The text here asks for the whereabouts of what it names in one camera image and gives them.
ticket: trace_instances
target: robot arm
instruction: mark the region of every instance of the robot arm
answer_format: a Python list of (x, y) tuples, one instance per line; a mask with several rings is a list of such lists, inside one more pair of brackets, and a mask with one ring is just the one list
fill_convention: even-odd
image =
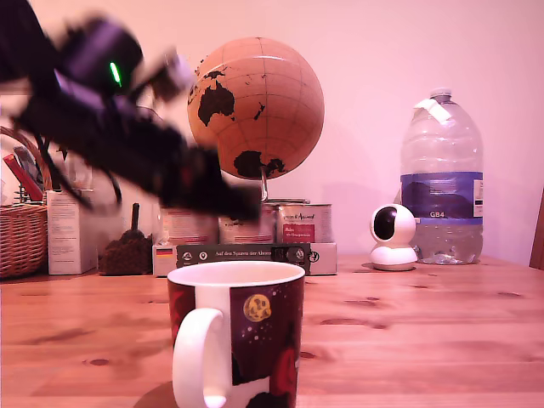
[(13, 120), (36, 137), (52, 173), (42, 137), (136, 184), (164, 206), (258, 218), (260, 189), (228, 185), (215, 150), (188, 146), (175, 128), (137, 106), (147, 87), (167, 102), (190, 87), (176, 55), (134, 86), (141, 49), (116, 23), (90, 19), (55, 47), (26, 0), (0, 4), (0, 82), (28, 78), (31, 97)]

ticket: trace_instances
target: bottle cap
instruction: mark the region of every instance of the bottle cap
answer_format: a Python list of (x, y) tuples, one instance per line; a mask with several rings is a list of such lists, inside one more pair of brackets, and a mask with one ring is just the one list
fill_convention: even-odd
[(431, 91), (431, 98), (437, 96), (451, 96), (451, 89), (449, 88), (435, 88)]

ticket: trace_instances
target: metal can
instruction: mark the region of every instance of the metal can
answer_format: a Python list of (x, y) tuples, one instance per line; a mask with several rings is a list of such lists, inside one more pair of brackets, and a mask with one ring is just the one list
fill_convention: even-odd
[(331, 204), (280, 206), (276, 238), (278, 242), (332, 242)]
[(180, 208), (163, 208), (162, 241), (173, 245), (217, 244), (217, 217)]
[(221, 244), (274, 243), (276, 210), (277, 206), (263, 204), (258, 224), (219, 217), (219, 242)]

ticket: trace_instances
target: blue bottle label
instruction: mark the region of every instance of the blue bottle label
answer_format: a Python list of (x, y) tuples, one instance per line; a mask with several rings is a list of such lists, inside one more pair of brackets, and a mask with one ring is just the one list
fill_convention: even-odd
[(402, 205), (419, 224), (482, 225), (483, 176), (478, 172), (403, 175)]

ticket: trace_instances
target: cardboard box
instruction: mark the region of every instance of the cardboard box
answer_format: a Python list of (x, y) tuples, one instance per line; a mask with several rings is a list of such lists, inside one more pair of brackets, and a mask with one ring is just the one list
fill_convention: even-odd
[(335, 275), (337, 244), (154, 245), (153, 275), (167, 276), (184, 266), (232, 260), (288, 262), (304, 268), (308, 276)]
[[(92, 200), (92, 190), (79, 190)], [(93, 214), (64, 191), (48, 191), (50, 275), (77, 275), (97, 267)]]

